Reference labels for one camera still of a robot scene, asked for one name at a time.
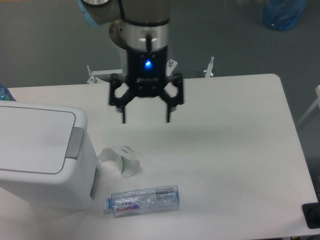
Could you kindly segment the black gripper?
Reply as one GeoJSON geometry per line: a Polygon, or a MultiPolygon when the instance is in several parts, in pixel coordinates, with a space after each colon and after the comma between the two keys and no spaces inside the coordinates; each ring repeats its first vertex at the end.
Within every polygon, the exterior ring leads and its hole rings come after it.
{"type": "Polygon", "coordinates": [[[122,123],[126,123],[126,105],[135,97],[161,97],[166,103],[166,122],[170,122],[172,110],[177,105],[184,104],[184,79],[181,73],[166,77],[168,48],[142,51],[131,47],[127,48],[127,76],[112,73],[109,79],[109,105],[115,106],[122,113],[122,123]],[[172,83],[177,89],[175,96],[170,96],[165,87],[172,83]],[[116,90],[123,84],[127,85],[126,92],[116,96],[116,90]]]}

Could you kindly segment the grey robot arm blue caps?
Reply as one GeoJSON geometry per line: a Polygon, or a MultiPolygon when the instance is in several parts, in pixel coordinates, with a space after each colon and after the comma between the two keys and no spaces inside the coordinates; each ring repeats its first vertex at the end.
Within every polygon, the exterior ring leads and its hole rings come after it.
{"type": "Polygon", "coordinates": [[[184,104],[184,80],[180,73],[166,74],[171,2],[169,0],[80,0],[79,8],[91,26],[121,22],[126,51],[125,76],[111,74],[109,105],[123,115],[135,97],[160,97],[167,105],[166,121],[184,104]]]}

